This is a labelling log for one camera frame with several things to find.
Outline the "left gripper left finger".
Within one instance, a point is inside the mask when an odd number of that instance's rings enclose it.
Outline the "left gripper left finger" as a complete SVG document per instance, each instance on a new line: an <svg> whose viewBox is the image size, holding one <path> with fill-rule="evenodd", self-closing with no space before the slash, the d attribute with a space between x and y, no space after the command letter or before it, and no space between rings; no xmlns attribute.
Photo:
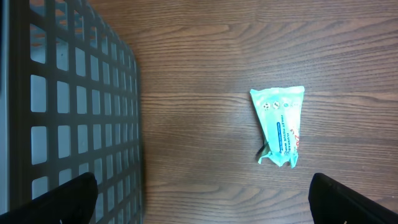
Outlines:
<svg viewBox="0 0 398 224"><path fill-rule="evenodd" d="M98 198L95 175L85 172L29 203L1 215L1 223L89 223Z"/></svg>

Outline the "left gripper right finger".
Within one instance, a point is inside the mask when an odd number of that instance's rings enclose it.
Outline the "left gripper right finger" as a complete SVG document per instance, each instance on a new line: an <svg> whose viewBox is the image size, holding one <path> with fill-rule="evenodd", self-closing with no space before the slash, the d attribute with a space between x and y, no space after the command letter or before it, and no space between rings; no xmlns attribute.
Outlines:
<svg viewBox="0 0 398 224"><path fill-rule="evenodd" d="M397 224L397 214L322 173L313 175L308 201L314 224Z"/></svg>

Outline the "teal snack packet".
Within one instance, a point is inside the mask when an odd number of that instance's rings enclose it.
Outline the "teal snack packet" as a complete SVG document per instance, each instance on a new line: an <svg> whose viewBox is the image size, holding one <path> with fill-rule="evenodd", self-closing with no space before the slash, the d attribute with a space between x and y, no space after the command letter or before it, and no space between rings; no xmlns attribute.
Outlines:
<svg viewBox="0 0 398 224"><path fill-rule="evenodd" d="M300 119L305 88L268 88L250 90L254 109L264 136L264 145L257 153L257 161L269 159L282 167L297 164L300 142Z"/></svg>

